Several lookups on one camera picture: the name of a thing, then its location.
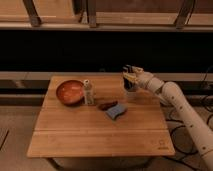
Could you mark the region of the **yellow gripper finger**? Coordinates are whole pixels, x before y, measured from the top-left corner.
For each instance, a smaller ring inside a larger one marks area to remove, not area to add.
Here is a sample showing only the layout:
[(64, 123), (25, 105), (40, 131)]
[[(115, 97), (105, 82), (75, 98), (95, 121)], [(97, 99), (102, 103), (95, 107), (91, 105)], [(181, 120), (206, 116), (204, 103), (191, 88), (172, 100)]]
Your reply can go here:
[(137, 82), (137, 78), (136, 78), (136, 76), (135, 75), (129, 75), (129, 74), (126, 74), (126, 73), (124, 73), (123, 74), (123, 77), (125, 78), (125, 79), (127, 79), (129, 82), (131, 82), (131, 83), (136, 83)]
[(129, 73), (141, 73), (143, 72), (143, 68), (129, 65)]

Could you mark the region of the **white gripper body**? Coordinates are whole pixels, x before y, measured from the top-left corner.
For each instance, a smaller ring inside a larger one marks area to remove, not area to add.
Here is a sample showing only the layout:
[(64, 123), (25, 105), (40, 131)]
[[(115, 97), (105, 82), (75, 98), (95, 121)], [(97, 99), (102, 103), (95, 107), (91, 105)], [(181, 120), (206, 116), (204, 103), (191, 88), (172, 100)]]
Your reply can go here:
[(136, 74), (136, 78), (137, 78), (137, 84), (139, 87), (141, 88), (146, 88), (149, 81), (154, 77), (154, 75), (150, 72), (145, 72), (143, 70), (143, 72), (141, 73), (137, 73)]

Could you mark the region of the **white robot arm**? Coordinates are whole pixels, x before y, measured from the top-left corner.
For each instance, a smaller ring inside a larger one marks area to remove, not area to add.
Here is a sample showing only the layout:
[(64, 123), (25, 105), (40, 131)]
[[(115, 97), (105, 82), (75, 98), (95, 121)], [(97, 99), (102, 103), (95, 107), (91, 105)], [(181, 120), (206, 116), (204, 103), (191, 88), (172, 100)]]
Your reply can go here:
[(172, 105), (179, 113), (200, 156), (213, 171), (213, 131), (189, 104), (181, 88), (171, 81), (163, 81), (140, 67), (124, 66), (123, 77), (136, 87), (153, 93), (163, 104)]

